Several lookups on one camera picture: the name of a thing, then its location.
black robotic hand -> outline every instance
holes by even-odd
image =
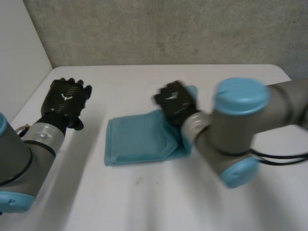
[[[42,105],[42,117],[48,113],[56,113],[66,120],[68,128],[82,130],[83,123],[79,116],[91,93],[92,87],[88,85],[84,88],[82,80],[77,83],[73,78],[55,80]]]
[[[178,80],[161,88],[154,99],[174,126],[182,126],[188,117],[199,112],[195,99]]]

blue towel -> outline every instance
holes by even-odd
[[[195,86],[187,90],[196,97]],[[180,128],[170,125],[162,110],[154,110],[109,120],[104,161],[106,166],[120,166],[171,160],[189,155],[185,147]]]

robotic arm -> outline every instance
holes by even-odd
[[[167,84],[154,99],[170,123],[181,127],[184,143],[195,144],[229,188],[247,183],[259,162],[284,165],[254,158],[253,154],[273,157],[250,149],[255,134],[287,125],[308,129],[308,80],[264,86],[253,79],[226,79],[217,87],[210,115],[197,109],[178,81]],[[298,157],[302,159],[291,164],[307,160],[308,155]]]
[[[0,212],[21,213],[35,201],[64,141],[66,128],[83,129],[81,110],[92,87],[83,81],[55,80],[41,108],[42,117],[23,140],[0,114]]]

white table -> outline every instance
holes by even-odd
[[[147,113],[164,84],[182,79],[199,89],[211,111],[217,83],[249,77],[288,81],[273,65],[147,65],[58,67],[42,82],[12,126],[32,124],[50,84],[82,79],[93,93],[81,114],[82,131],[68,130],[63,147],[31,210],[4,214],[5,231],[304,231],[308,230],[308,163],[262,166],[249,184],[230,190],[198,153],[163,163],[105,167],[105,130],[113,117]],[[308,135],[288,126],[259,134],[255,148],[269,154],[308,150]]]

gray concrete wall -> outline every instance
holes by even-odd
[[[24,0],[53,65],[275,64],[308,77],[308,0]]]

